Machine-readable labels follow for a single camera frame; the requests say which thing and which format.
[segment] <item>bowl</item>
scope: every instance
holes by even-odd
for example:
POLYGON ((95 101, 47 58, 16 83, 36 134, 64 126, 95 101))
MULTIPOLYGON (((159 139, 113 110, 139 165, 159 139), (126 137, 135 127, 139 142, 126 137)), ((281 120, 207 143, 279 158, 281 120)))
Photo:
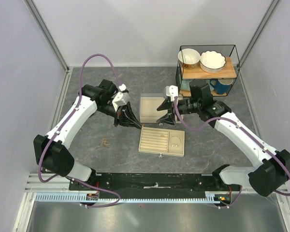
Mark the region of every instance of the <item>bowl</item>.
POLYGON ((186 69, 194 68, 200 61, 200 53, 191 48, 186 48, 179 51, 177 57, 179 63, 186 69))
POLYGON ((217 73, 226 65, 226 58, 216 51, 203 52, 200 67, 207 73, 217 73))

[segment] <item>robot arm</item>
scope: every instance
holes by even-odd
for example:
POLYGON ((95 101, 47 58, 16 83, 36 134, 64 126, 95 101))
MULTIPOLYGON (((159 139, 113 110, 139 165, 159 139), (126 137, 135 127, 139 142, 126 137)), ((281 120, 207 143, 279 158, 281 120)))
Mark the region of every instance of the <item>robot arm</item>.
MULTIPOLYGON (((288 176, 280 165, 267 153, 275 156, 283 163, 290 172, 290 153, 286 150, 278 152, 274 147, 266 144, 262 139, 249 130, 221 101, 215 101, 208 84, 204 80, 194 80, 190 83, 191 97, 177 102, 178 111, 181 115, 197 113, 201 120, 222 117, 224 120, 213 120, 210 126, 226 135, 240 150, 249 158, 253 167, 232 167, 223 165, 213 174, 217 174, 219 181, 231 185, 238 184, 252 186, 262 195, 268 196, 278 187, 288 181, 288 176)), ((176 86, 166 87, 165 101, 159 110, 168 110, 168 113, 158 119, 159 123, 175 124, 174 101, 178 96, 176 86)))
POLYGON ((141 124, 132 112, 128 92, 119 92, 113 82, 102 80, 98 87, 85 85, 82 88, 82 98, 79 106, 76 98, 73 106, 63 119, 46 136, 37 135, 33 141, 36 162, 40 161, 42 152, 49 142, 49 138, 57 134, 42 162, 42 167, 61 176, 69 176, 82 181, 94 178, 95 171, 78 163, 68 149, 76 133, 85 121, 96 111, 100 111, 114 118, 114 125, 141 128, 141 124))

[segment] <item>beige box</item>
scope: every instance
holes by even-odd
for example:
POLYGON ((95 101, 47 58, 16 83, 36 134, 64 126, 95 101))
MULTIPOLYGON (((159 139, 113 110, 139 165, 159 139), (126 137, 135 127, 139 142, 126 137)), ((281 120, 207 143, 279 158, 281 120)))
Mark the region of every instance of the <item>beige box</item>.
POLYGON ((184 156, 185 132, 143 127, 139 144, 139 152, 184 156))
MULTIPOLYGON (((140 100, 140 123, 157 123, 156 121, 166 115, 167 110, 157 111, 163 103, 163 93, 142 93, 140 100)), ((176 123, 181 123, 177 116, 176 123)))

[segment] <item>white wall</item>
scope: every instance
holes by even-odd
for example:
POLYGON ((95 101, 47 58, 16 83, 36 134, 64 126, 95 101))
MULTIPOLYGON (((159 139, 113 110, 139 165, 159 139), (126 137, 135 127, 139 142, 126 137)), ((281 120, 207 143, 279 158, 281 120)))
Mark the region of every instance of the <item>white wall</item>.
POLYGON ((290 0, 278 5, 241 73, 264 140, 290 152, 290 0))
POLYGON ((236 44, 242 55, 271 0, 34 0, 70 66, 175 65, 180 45, 236 44), (107 65, 95 59, 89 65, 107 65))
POLYGON ((0 232, 12 231, 36 171, 33 138, 49 129, 64 71, 22 0, 0 0, 0 232))

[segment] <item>shelf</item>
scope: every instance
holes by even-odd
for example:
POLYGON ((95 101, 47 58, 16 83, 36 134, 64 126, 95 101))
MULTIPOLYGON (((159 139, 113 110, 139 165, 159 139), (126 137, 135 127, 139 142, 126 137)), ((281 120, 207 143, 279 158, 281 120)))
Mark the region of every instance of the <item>shelf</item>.
POLYGON ((193 69, 186 69, 181 67, 183 74, 183 80, 193 80, 193 79, 231 79, 236 78, 236 72, 231 60, 231 57, 226 57, 226 65, 222 70, 217 73, 208 73, 203 71, 200 67, 200 63, 197 64, 193 69))
MULTIPOLYGON (((227 93, 224 93, 224 94, 217 94, 214 90, 211 91, 211 93, 212 93, 212 95, 213 95, 214 97, 224 97, 224 96, 227 95, 227 93)), ((183 97, 191 97, 191 92, 190 92, 190 90, 182 90, 182 89, 181 89, 181 90, 179 91, 179 94, 183 95, 183 97)))

